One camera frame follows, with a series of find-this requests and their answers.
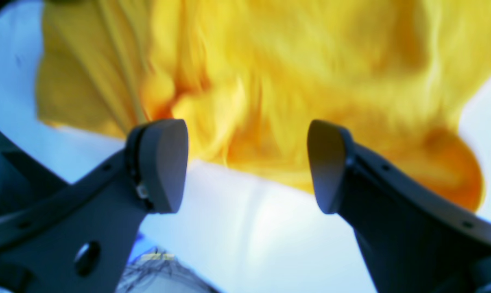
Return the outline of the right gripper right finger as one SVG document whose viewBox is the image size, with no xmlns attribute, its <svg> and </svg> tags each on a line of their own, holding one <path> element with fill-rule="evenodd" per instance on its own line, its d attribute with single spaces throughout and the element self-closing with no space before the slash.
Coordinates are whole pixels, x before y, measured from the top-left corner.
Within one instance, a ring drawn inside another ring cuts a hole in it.
<svg viewBox="0 0 491 293">
<path fill-rule="evenodd" d="M 448 202 L 313 120 L 307 149 L 316 202 L 353 228 L 379 293 L 491 293 L 491 223 Z"/>
</svg>

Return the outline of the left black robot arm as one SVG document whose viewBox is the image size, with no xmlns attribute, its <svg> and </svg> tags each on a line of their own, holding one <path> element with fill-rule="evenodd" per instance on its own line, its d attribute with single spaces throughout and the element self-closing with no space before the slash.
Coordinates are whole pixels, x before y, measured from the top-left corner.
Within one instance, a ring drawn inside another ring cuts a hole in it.
<svg viewBox="0 0 491 293">
<path fill-rule="evenodd" d="M 28 208 L 68 185 L 0 131 L 0 216 Z"/>
</svg>

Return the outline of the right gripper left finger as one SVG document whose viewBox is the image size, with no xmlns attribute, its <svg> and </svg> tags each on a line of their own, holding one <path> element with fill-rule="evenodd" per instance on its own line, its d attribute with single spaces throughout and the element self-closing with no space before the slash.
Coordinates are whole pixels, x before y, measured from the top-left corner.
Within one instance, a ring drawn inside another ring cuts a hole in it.
<svg viewBox="0 0 491 293">
<path fill-rule="evenodd" d="M 0 287 L 11 293 L 113 293 L 149 214 L 175 214 L 184 193 L 182 119 L 141 125 L 124 149 L 73 185 L 23 151 L 60 190 L 0 217 Z"/>
</svg>

